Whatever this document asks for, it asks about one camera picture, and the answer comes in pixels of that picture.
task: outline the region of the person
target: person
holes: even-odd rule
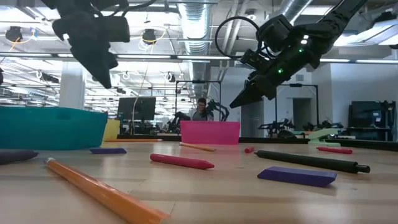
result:
[[[214,117],[206,112],[206,99],[200,98],[196,109],[189,111],[191,121],[213,121]]]

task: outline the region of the doorway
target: doorway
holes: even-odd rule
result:
[[[304,131],[303,126],[311,122],[311,98],[293,99],[293,124],[295,131]]]
[[[242,137],[263,138],[264,130],[259,130],[258,127],[264,122],[264,102],[261,100],[241,108]]]

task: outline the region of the teal bin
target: teal bin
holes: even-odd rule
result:
[[[107,118],[104,113],[70,108],[0,107],[0,149],[99,147]]]

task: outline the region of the green object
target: green object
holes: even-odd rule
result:
[[[340,143],[334,142],[326,142],[324,139],[320,139],[322,137],[331,135],[331,134],[338,134],[338,130],[336,128],[328,128],[316,131],[308,136],[310,140],[308,145],[310,146],[326,146],[326,147],[340,147]]]
[[[293,131],[293,134],[295,135],[302,135],[304,131]]]

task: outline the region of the red crayon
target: red crayon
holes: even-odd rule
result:
[[[343,154],[352,154],[353,151],[351,149],[335,149],[335,148],[329,148],[329,147],[317,147],[319,151],[324,151],[324,152],[336,152],[336,153],[343,153]]]
[[[254,147],[249,147],[249,148],[247,148],[247,149],[244,149],[244,152],[245,152],[245,153],[254,152]]]
[[[166,156],[160,154],[151,154],[150,159],[155,162],[164,162],[167,164],[174,164],[178,166],[185,166],[196,169],[214,168],[214,164],[199,159],[189,159],[184,157]]]

